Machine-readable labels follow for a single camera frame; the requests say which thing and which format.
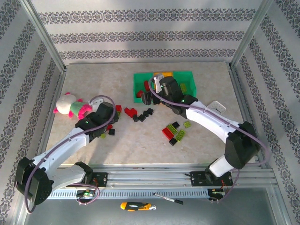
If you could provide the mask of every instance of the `pink plush toy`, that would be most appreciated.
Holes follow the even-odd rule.
[[[61,96],[56,102],[56,108],[54,113],[60,112],[64,115],[69,115],[69,118],[72,118],[74,115],[78,119],[83,119],[84,114],[92,110],[92,106],[89,104],[83,103],[82,99],[76,100],[74,95],[71,95],[70,92],[67,92],[65,95]]]

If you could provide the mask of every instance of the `lime green lego brick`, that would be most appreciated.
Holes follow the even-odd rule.
[[[167,126],[167,128],[171,131],[171,133],[172,134],[177,134],[178,133],[178,131],[176,130],[176,128],[172,125],[172,124],[169,124],[168,126]]]
[[[192,126],[190,121],[183,122],[183,125],[184,125],[185,128],[189,128],[190,126]]]
[[[184,83],[180,84],[180,88],[181,88],[181,91],[182,91],[183,94],[185,94],[187,92],[187,87]]]
[[[185,133],[186,132],[184,130],[180,130],[180,132],[177,134],[177,136],[175,137],[175,139],[180,142],[182,140],[182,138],[183,138],[183,136],[184,136]]]

